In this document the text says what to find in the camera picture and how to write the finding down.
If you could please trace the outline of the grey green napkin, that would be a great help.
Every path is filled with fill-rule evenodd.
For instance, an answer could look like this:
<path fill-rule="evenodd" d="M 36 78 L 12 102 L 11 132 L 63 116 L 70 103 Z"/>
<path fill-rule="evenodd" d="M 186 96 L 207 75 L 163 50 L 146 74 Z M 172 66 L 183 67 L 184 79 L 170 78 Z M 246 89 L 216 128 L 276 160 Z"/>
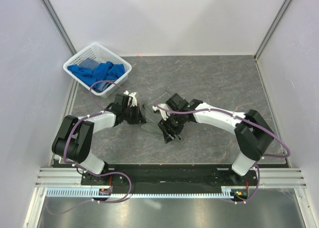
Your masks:
<path fill-rule="evenodd" d="M 158 126 L 162 116 L 160 111 L 155 112 L 153 110 L 154 105 L 165 104 L 166 101 L 172 96 L 169 89 L 162 89 L 154 94 L 151 94 L 149 98 L 143 98 L 141 105 L 141 113 L 146 120 L 145 124 L 141 125 L 143 131 L 148 133 L 156 133 L 162 135 L 162 131 Z"/>

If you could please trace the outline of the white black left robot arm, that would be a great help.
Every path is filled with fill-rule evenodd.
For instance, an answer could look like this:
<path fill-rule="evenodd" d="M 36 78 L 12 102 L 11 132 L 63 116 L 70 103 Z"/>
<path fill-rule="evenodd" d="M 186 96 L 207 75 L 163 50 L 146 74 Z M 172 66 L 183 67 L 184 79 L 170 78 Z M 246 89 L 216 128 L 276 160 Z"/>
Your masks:
<path fill-rule="evenodd" d="M 115 99 L 97 114 L 76 117 L 66 116 L 53 141 L 51 150 L 66 164 L 79 166 L 90 172 L 92 179 L 99 185 L 109 181 L 108 164 L 91 152 L 93 134 L 113 128 L 122 122 L 144 124 L 137 93 L 128 91 L 116 94 Z"/>

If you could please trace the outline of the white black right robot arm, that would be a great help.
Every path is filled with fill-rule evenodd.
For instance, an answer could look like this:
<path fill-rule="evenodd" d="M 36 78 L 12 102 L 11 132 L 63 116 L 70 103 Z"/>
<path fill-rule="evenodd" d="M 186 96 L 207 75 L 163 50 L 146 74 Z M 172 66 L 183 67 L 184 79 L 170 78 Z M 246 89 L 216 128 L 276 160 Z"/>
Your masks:
<path fill-rule="evenodd" d="M 240 148 L 232 170 L 228 172 L 228 179 L 234 185 L 246 180 L 247 172 L 263 157 L 274 140 L 272 130 L 256 110 L 231 112 L 197 99 L 188 102 L 178 94 L 164 104 L 153 105 L 152 109 L 162 116 L 158 126 L 165 142 L 180 138 L 187 122 L 211 125 L 233 134 Z"/>

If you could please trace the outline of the blue towel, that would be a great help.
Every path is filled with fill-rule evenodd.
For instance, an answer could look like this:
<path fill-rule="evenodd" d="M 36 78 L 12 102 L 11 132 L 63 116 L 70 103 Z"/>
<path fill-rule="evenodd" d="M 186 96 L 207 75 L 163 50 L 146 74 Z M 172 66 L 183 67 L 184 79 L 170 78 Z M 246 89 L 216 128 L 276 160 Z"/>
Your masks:
<path fill-rule="evenodd" d="M 112 62 L 97 63 L 94 69 L 89 68 L 88 65 L 70 65 L 67 69 L 89 87 L 97 81 L 104 81 L 93 86 L 97 92 L 104 91 L 110 86 L 110 81 L 115 82 L 125 73 L 123 64 L 113 64 Z"/>

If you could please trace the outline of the white plastic basket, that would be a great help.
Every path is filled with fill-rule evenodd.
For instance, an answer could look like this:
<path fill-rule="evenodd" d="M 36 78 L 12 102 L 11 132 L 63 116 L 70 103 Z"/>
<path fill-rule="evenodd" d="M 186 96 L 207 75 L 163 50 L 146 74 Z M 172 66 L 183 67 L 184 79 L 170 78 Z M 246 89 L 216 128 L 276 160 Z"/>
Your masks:
<path fill-rule="evenodd" d="M 63 70 L 86 89 L 97 82 L 92 93 L 106 98 L 128 79 L 132 66 L 104 46 L 93 43 L 65 62 Z"/>

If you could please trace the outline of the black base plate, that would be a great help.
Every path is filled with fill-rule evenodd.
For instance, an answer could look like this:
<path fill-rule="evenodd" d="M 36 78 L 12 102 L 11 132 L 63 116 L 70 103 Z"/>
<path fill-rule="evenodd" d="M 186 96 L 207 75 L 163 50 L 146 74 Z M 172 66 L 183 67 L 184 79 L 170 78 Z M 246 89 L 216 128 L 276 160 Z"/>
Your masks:
<path fill-rule="evenodd" d="M 253 187 L 257 174 L 234 173 L 229 164 L 110 164 L 106 177 L 83 174 L 81 185 L 111 185 L 117 192 L 218 192 L 223 186 Z"/>

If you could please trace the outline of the aluminium frame post left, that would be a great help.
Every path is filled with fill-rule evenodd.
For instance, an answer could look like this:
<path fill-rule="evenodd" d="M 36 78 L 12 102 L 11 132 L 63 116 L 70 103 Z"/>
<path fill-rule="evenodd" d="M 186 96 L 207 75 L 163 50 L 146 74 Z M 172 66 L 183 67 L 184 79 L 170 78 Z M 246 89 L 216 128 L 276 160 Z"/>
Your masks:
<path fill-rule="evenodd" d="M 50 16 L 54 26 L 58 30 L 62 40 L 64 41 L 65 45 L 67 46 L 68 50 L 72 55 L 77 53 L 75 46 L 73 45 L 65 27 L 63 26 L 62 21 L 60 20 L 52 2 L 50 0 L 40 0 L 44 8 L 46 9 L 48 15 Z"/>

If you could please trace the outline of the aluminium frame post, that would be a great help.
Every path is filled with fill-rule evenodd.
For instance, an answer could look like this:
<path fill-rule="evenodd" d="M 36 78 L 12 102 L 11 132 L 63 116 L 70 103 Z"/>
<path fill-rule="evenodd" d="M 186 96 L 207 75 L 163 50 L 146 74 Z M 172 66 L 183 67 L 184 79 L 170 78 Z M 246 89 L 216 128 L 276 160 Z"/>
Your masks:
<path fill-rule="evenodd" d="M 58 30 L 62 40 L 64 41 L 65 45 L 67 46 L 68 50 L 72 55 L 77 53 L 75 46 L 73 45 L 65 27 L 63 26 L 62 21 L 60 20 L 52 2 L 50 0 L 40 0 L 44 8 L 46 9 L 48 15 L 50 16 L 54 26 Z"/>
<path fill-rule="evenodd" d="M 284 18 L 285 14 L 288 11 L 292 2 L 293 2 L 293 0 L 284 0 L 282 2 L 278 12 L 275 15 L 275 18 L 273 19 L 272 23 L 270 24 L 270 27 L 268 28 L 261 44 L 259 45 L 256 53 L 253 56 L 255 62 L 257 62 L 258 59 L 261 57 L 263 51 L 265 50 L 266 46 L 268 45 L 269 41 L 271 40 L 276 29 L 280 25 L 282 19 Z"/>

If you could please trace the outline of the aluminium frame post right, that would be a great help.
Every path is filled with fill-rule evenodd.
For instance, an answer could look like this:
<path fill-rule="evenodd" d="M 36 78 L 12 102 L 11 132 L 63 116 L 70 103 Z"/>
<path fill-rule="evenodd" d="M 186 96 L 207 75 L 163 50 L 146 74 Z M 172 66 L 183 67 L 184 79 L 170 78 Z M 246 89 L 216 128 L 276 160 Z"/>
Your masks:
<path fill-rule="evenodd" d="M 276 29 L 280 25 L 282 19 L 284 18 L 285 14 L 288 11 L 292 2 L 293 2 L 293 0 L 284 0 L 282 2 L 278 12 L 275 15 L 275 18 L 273 19 L 272 23 L 270 24 L 270 27 L 268 28 L 261 44 L 259 45 L 256 53 L 253 56 L 255 62 L 257 62 L 258 59 L 261 57 L 263 51 L 265 50 L 266 46 L 268 45 L 269 41 L 271 40 Z"/>

